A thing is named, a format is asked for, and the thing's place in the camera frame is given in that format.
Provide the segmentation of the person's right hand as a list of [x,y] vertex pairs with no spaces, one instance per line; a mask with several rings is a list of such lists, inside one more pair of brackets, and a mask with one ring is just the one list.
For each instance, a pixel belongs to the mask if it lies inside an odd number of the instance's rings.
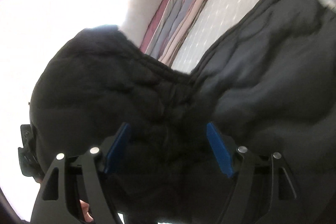
[[89,204],[80,200],[80,205],[81,205],[81,209],[82,209],[82,212],[83,212],[84,220],[87,223],[93,222],[93,217],[89,213]]

